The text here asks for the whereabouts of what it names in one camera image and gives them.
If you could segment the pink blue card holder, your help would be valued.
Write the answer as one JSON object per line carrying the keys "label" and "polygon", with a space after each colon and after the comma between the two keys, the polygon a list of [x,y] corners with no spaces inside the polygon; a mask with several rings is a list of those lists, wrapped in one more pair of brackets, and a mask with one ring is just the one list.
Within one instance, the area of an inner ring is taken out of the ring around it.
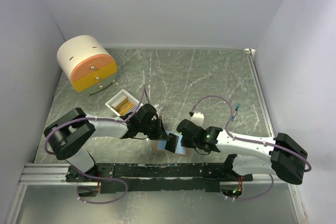
{"label": "pink blue card holder", "polygon": [[166,131],[166,133],[169,138],[156,141],[154,149],[179,156],[187,156],[187,149],[182,146],[182,135],[170,131]]}

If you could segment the black credit card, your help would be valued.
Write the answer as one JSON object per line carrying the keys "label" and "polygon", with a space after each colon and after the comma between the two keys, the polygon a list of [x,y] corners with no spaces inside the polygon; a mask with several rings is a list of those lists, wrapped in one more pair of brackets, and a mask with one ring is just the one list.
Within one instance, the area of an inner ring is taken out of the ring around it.
{"label": "black credit card", "polygon": [[169,133],[166,140],[165,150],[175,153],[179,137],[176,134]]}

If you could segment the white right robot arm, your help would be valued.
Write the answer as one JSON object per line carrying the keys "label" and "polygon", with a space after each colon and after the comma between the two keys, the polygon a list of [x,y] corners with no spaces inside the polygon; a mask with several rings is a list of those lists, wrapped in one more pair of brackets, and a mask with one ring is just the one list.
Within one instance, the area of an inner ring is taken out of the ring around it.
{"label": "white right robot arm", "polygon": [[271,174],[289,184],[302,184],[308,153],[286,133],[275,138],[251,137],[220,127],[203,129],[188,119],[179,123],[177,131],[182,135],[184,147],[233,156],[232,163],[223,167],[227,180],[249,174]]}

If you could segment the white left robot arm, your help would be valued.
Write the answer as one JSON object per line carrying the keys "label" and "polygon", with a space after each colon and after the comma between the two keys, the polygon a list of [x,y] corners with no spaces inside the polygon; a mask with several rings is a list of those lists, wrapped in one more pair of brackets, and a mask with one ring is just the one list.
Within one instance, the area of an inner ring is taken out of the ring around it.
{"label": "white left robot arm", "polygon": [[156,108],[148,103],[115,118],[94,117],[74,108],[44,130],[46,144],[52,149],[49,153],[77,168],[87,182],[98,175],[93,157],[83,148],[88,139],[108,136],[135,139],[140,133],[150,140],[167,140],[169,136]]}

